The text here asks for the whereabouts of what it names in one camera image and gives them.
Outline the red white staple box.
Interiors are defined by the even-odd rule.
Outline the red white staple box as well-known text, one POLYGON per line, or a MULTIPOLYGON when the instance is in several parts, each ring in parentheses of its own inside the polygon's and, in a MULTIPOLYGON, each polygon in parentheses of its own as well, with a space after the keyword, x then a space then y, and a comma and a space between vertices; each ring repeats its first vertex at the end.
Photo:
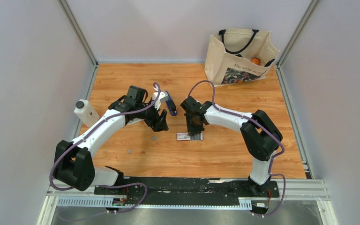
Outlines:
POLYGON ((189 135, 188 133, 177 133, 176 140, 177 141, 202 141, 203 134, 199 133, 196 135, 189 135))

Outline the blue black stapler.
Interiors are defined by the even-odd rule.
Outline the blue black stapler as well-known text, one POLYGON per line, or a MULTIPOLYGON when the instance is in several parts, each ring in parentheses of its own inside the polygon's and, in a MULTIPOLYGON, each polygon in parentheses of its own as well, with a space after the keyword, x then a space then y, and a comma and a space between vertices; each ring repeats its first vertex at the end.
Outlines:
POLYGON ((176 115, 177 115, 176 105, 175 105, 173 99, 171 98, 169 92, 168 92, 167 90, 166 90, 165 92, 166 92, 166 94, 167 94, 167 96, 168 96, 168 99, 165 101, 165 102, 166 102, 166 105, 167 105, 167 107, 168 107, 168 110, 169 110, 169 112, 170 112, 170 114, 171 114, 172 116, 176 116, 176 115))

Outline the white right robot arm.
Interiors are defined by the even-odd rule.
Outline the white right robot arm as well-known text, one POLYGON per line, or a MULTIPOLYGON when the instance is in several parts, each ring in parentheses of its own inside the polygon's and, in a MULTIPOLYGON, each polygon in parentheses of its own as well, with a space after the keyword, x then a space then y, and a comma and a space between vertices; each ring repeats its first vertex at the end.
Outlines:
POLYGON ((252 171, 248 189, 254 196, 261 196, 267 191, 271 179, 273 159, 279 155, 278 148, 283 148, 283 136, 266 112, 238 112, 221 107, 213 102, 200 103, 192 96, 181 104, 185 111, 187 132, 197 135, 204 131, 205 125, 219 125, 239 132, 253 157, 252 171))

